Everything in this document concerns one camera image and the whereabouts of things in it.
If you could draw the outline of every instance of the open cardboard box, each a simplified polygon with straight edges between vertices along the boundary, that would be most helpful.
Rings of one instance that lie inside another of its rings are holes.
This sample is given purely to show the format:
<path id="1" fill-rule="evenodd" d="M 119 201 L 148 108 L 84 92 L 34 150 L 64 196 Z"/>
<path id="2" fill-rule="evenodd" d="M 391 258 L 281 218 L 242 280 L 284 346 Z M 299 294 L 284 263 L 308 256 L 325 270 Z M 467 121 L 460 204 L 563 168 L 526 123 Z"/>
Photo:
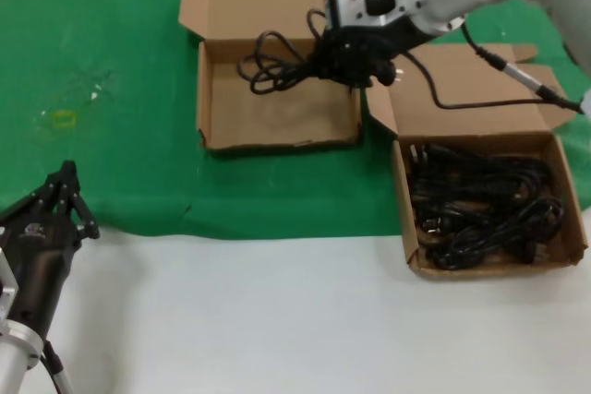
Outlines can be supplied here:
<path id="1" fill-rule="evenodd" d="M 265 30 L 277 30 L 301 54 L 313 37 L 306 23 L 324 0 L 181 0 L 179 21 L 197 33 L 199 45 L 197 126 L 208 149 L 352 144 L 360 134 L 357 90 L 317 78 L 259 96 L 236 73 Z M 321 30 L 324 23 L 319 20 Z M 278 54 L 277 41 L 264 47 Z"/>
<path id="2" fill-rule="evenodd" d="M 485 45 L 493 53 L 518 64 L 524 71 L 561 91 L 558 80 L 547 66 L 524 63 L 537 53 L 532 45 Z M 491 69 L 467 45 L 423 45 L 413 54 L 433 76 L 440 100 L 446 104 L 532 99 L 536 96 L 506 75 Z M 552 129 L 574 117 L 573 112 L 551 105 L 516 105 L 469 110 L 442 110 L 430 95 L 428 84 L 418 69 L 402 57 L 394 61 L 397 81 L 389 88 L 374 82 L 367 90 L 371 114 L 398 135 L 393 146 L 394 181 L 404 253 L 408 266 L 431 276 L 499 275 L 576 265 L 587 241 L 573 179 L 561 142 Z M 547 246 L 548 261 L 523 265 L 511 257 L 491 257 L 476 269 L 442 271 L 425 257 L 416 237 L 406 173 L 413 144 L 445 143 L 482 154 L 519 154 L 543 159 L 554 174 L 553 196 L 565 207 L 561 232 Z"/>

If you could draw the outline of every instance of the green backdrop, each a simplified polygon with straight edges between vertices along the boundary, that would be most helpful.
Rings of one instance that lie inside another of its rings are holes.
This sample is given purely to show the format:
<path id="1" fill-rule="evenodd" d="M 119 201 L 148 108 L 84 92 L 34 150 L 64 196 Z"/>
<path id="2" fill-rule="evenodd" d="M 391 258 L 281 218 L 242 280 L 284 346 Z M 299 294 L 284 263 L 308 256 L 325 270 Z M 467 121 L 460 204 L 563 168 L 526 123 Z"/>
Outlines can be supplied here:
<path id="1" fill-rule="evenodd" d="M 221 159 L 199 147 L 197 54 L 178 4 L 0 0 L 0 208 L 71 158 L 100 222 L 132 233 L 399 233 L 390 140 L 374 125 L 355 149 Z M 588 85 L 535 7 L 513 0 L 470 24 L 481 42 L 536 43 L 572 98 Z M 590 126 L 559 132 L 586 207 Z"/>

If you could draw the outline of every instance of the power cord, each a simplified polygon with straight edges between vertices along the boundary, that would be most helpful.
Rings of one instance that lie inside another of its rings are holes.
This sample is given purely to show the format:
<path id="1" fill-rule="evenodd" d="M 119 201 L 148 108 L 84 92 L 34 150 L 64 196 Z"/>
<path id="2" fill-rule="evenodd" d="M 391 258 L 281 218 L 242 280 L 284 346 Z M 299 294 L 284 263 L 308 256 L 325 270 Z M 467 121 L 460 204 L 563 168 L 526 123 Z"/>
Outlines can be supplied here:
<path id="1" fill-rule="evenodd" d="M 435 81 L 433 77 L 429 73 L 428 69 L 423 65 L 414 55 L 410 53 L 403 53 L 402 55 L 406 57 L 413 65 L 415 65 L 418 70 L 421 72 L 423 77 L 428 83 L 429 91 L 431 94 L 432 100 L 435 104 L 443 109 L 443 110 L 465 110 L 465 109 L 473 109 L 473 108 L 490 108 L 490 107 L 497 107 L 497 106 L 510 106 L 510 105 L 525 105 L 525 104 L 548 104 L 548 105 L 555 105 L 560 106 L 561 108 L 565 108 L 567 110 L 572 110 L 577 113 L 582 114 L 583 111 L 581 110 L 580 103 L 574 103 L 562 98 L 552 89 L 547 87 L 546 85 L 541 84 L 538 80 L 530 77 L 527 75 L 523 70 L 519 69 L 514 64 L 507 62 L 505 59 L 500 57 L 497 54 L 491 53 L 487 49 L 477 45 L 474 42 L 474 39 L 470 35 L 468 31 L 467 25 L 464 23 L 462 25 L 462 33 L 467 41 L 467 43 L 474 49 L 476 54 L 484 59 L 490 66 L 495 68 L 500 72 L 506 73 L 508 76 L 511 76 L 515 80 L 519 81 L 520 83 L 526 85 L 529 89 L 535 92 L 541 100 L 538 99 L 523 99 L 523 100 L 511 100 L 511 101 L 487 101 L 481 103 L 461 103 L 455 105 L 449 105 L 446 103 L 442 103 L 439 98 L 439 94 L 437 92 L 437 87 L 435 85 Z"/>
<path id="2" fill-rule="evenodd" d="M 249 82 L 254 94 L 289 90 L 307 78 L 329 79 L 350 88 L 370 87 L 372 76 L 385 85 L 394 82 L 392 44 L 387 39 L 367 33 L 320 33 L 312 22 L 314 16 L 325 18 L 325 14 L 318 9 L 308 11 L 307 23 L 314 36 L 311 54 L 304 56 L 281 33 L 268 30 L 255 41 L 253 53 L 237 63 L 238 75 Z M 272 38 L 279 41 L 291 60 L 263 51 L 265 42 Z M 257 71 L 250 75 L 247 65 L 253 62 Z"/>
<path id="3" fill-rule="evenodd" d="M 55 353 L 51 342 L 48 340 L 45 342 L 45 346 L 43 347 L 43 354 L 40 358 L 40 361 L 47 370 L 49 377 L 52 379 L 57 394 L 66 394 L 62 392 L 57 380 L 59 375 L 64 372 L 64 366 L 62 365 L 60 358 Z"/>
<path id="4" fill-rule="evenodd" d="M 531 264 L 537 246 L 560 230 L 564 211 L 543 196 L 551 184 L 543 161 L 437 144 L 411 152 L 407 180 L 419 243 L 437 268 L 470 269 L 499 251 Z"/>

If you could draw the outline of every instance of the black cable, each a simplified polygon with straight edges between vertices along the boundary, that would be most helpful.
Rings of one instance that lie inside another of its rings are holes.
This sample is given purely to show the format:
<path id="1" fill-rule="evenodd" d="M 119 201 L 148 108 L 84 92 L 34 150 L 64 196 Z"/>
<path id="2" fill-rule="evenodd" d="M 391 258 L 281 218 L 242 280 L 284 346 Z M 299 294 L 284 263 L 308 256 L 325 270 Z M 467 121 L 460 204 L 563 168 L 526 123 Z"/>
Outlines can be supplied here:
<path id="1" fill-rule="evenodd" d="M 324 30 L 320 33 L 312 23 L 314 16 L 325 18 L 325 14 L 318 9 L 308 11 L 307 24 L 314 36 L 310 54 L 301 54 L 274 30 L 265 31 L 256 39 L 253 53 L 236 66 L 238 75 L 249 82 L 253 93 L 289 90 L 307 78 L 329 79 L 349 88 L 370 87 L 372 76 L 384 85 L 394 82 L 396 71 L 391 61 L 394 48 L 388 39 L 366 32 Z M 263 45 L 269 39 L 279 41 L 290 59 L 265 53 Z M 257 71 L 247 74 L 247 65 L 253 62 Z"/>
<path id="2" fill-rule="evenodd" d="M 325 17 L 318 9 L 310 9 L 306 16 L 308 27 L 314 36 L 316 43 L 320 42 L 320 33 L 314 27 L 314 16 Z M 265 54 L 263 44 L 269 39 L 277 39 L 295 60 L 288 61 L 280 57 Z M 253 76 L 244 70 L 244 64 L 254 62 L 259 69 Z M 255 41 L 255 50 L 240 60 L 236 66 L 238 75 L 250 82 L 250 90 L 255 94 L 268 94 L 274 91 L 285 91 L 297 85 L 306 78 L 314 76 L 314 66 L 307 62 L 306 57 L 300 54 L 294 45 L 277 31 L 265 31 Z M 271 83 L 268 88 L 261 88 L 261 84 Z"/>
<path id="3" fill-rule="evenodd" d="M 411 160 L 408 184 L 419 243 L 437 268 L 476 267 L 499 251 L 530 264 L 537 245 L 561 228 L 561 202 L 543 196 L 552 180 L 543 161 L 435 144 L 420 154 Z"/>
<path id="4" fill-rule="evenodd" d="M 45 356 L 42 355 L 39 360 L 41 361 L 43 367 L 47 371 L 47 374 L 49 375 L 49 377 L 52 379 L 52 383 L 54 384 L 55 392 L 57 392 L 57 394 L 62 394 L 62 391 L 57 386 L 57 383 L 55 383 L 54 374 L 52 373 L 52 370 L 50 369 L 49 364 L 47 363 L 47 359 L 45 359 Z"/>
<path id="5" fill-rule="evenodd" d="M 47 363 L 52 369 L 52 374 L 56 375 L 64 371 L 64 365 L 62 364 L 62 361 L 60 360 L 57 353 L 55 353 L 52 343 L 48 340 L 45 341 L 43 355 L 45 356 L 45 359 L 47 359 Z"/>
<path id="6" fill-rule="evenodd" d="M 504 60 L 502 57 L 491 53 L 490 51 L 486 50 L 485 48 L 476 44 L 466 24 L 462 25 L 462 33 L 467 41 L 467 43 L 472 47 L 476 54 L 486 60 L 491 66 L 502 71 L 507 66 L 507 61 Z M 563 99 L 550 88 L 543 86 L 541 91 L 536 91 L 536 93 L 541 93 L 544 97 L 542 100 L 540 99 L 520 99 L 520 100 L 510 100 L 510 101 L 486 101 L 481 103 L 460 103 L 449 105 L 446 103 L 442 103 L 439 98 L 439 94 L 437 92 L 437 87 L 435 85 L 435 81 L 433 77 L 429 73 L 428 69 L 423 65 L 414 55 L 410 53 L 403 53 L 402 54 L 406 59 L 408 59 L 413 65 L 418 68 L 421 72 L 423 77 L 428 83 L 428 88 L 431 94 L 431 98 L 433 102 L 443 110 L 465 110 L 465 109 L 474 109 L 474 108 L 491 108 L 497 106 L 511 106 L 511 105 L 527 105 L 527 104 L 549 104 L 549 105 L 556 105 L 560 106 L 561 108 L 566 108 L 577 113 L 583 113 L 581 110 L 581 106 L 579 103 L 574 103 L 571 101 L 567 101 Z"/>

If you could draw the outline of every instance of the cable plug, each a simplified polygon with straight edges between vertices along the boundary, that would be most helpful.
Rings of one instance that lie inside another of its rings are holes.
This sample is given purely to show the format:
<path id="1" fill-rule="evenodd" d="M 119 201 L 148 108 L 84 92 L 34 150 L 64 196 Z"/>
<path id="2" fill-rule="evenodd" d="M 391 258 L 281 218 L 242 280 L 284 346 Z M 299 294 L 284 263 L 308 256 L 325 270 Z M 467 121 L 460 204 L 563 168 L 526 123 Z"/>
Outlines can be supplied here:
<path id="1" fill-rule="evenodd" d="M 424 147 L 410 146 L 410 169 L 413 176 L 419 176 L 427 168 L 428 157 Z"/>
<path id="2" fill-rule="evenodd" d="M 447 236 L 458 233 L 471 226 L 472 221 L 460 216 L 445 215 L 442 212 L 425 211 L 419 209 L 416 212 L 417 225 L 428 234 Z"/>
<path id="3" fill-rule="evenodd" d="M 579 114 L 585 113 L 585 111 L 583 110 L 583 104 L 582 103 L 572 103 L 570 101 L 567 101 L 566 99 L 564 99 L 561 95 L 557 94 L 555 91 L 553 91 L 552 89 L 548 88 L 546 85 L 542 85 L 540 86 L 537 90 L 536 90 L 536 94 L 544 101 L 548 101 L 550 103 L 553 103 L 557 106 L 560 106 L 561 108 L 565 108 L 567 110 L 573 110 L 578 112 Z"/>
<path id="4" fill-rule="evenodd" d="M 396 80 L 396 68 L 391 61 L 375 59 L 369 61 L 369 65 L 372 67 L 372 74 L 384 87 L 389 87 Z"/>
<path id="5" fill-rule="evenodd" d="M 57 354 L 54 351 L 54 347 L 48 340 L 45 342 L 45 346 L 43 347 L 43 355 L 47 360 L 47 365 L 52 372 L 52 376 L 55 376 L 56 374 L 59 374 L 62 371 L 64 371 L 64 365 L 62 364 L 62 361 L 57 356 Z"/>
<path id="6" fill-rule="evenodd" d="M 483 47 L 479 46 L 476 49 L 476 54 L 478 54 L 482 59 L 484 59 L 490 66 L 495 68 L 498 71 L 503 71 L 507 66 L 507 61 L 500 57 L 498 54 L 491 53 L 488 50 L 485 50 Z"/>

